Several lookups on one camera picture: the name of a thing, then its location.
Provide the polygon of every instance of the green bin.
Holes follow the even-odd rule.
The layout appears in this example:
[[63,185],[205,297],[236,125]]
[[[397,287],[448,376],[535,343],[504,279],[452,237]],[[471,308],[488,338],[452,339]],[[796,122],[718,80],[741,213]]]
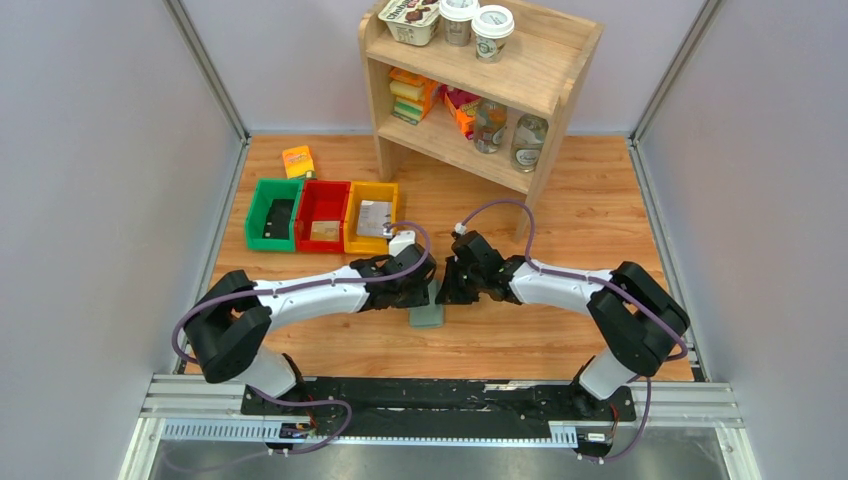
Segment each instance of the green bin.
[[247,248],[293,252],[303,180],[260,178],[244,221]]

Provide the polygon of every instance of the plastic bin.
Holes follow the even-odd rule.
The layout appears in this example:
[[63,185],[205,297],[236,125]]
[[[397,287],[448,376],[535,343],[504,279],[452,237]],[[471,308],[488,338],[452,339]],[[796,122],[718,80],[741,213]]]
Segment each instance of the plastic bin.
[[369,255],[385,255],[389,253],[389,243],[384,238],[360,237],[356,234],[359,224],[359,207],[363,200],[375,202],[392,202],[391,222],[397,221],[398,184],[351,182],[350,200],[345,214],[344,244],[347,253],[366,253]]
[[[299,252],[344,252],[345,213],[350,182],[309,180],[303,184],[295,222],[295,246]],[[312,222],[338,221],[339,235],[334,241],[310,240]]]
[[[302,191],[302,180],[259,179],[244,221],[247,248],[276,252],[294,251],[294,224]],[[283,225],[269,225],[269,221],[273,223],[274,218]]]

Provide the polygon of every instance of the bottle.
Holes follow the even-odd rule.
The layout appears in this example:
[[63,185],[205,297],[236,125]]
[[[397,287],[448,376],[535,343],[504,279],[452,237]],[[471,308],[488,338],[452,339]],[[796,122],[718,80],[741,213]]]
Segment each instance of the bottle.
[[480,153],[495,153],[506,132],[506,106],[484,98],[474,118],[474,148]]
[[523,115],[515,127],[510,149],[510,163],[519,172],[532,172],[536,169],[545,136],[548,134],[548,121],[542,117]]

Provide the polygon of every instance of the cup lid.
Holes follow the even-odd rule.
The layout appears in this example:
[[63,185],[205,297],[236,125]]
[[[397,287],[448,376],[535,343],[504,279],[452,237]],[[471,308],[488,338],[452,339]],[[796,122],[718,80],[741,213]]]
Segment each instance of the cup lid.
[[474,18],[480,8],[477,0],[440,0],[439,13],[452,22],[466,22]]
[[512,12],[500,5],[481,7],[471,20],[471,29],[486,38],[503,38],[515,30]]

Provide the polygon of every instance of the shelf board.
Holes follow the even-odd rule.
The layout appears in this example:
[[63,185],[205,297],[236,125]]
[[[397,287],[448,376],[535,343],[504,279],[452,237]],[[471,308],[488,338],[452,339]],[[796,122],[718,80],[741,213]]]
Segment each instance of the shelf board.
[[521,173],[509,163],[509,147],[515,131],[513,119],[507,124],[501,148],[483,154],[474,148],[459,131],[447,108],[438,104],[418,125],[389,116],[377,129],[377,134],[415,151],[429,155],[454,167],[527,194],[533,173]]
[[557,100],[580,50],[515,31],[498,63],[475,57],[472,41],[454,47],[442,38],[424,47],[396,42],[388,30],[366,48],[369,58],[419,73],[439,82],[490,98],[524,112],[551,119]]

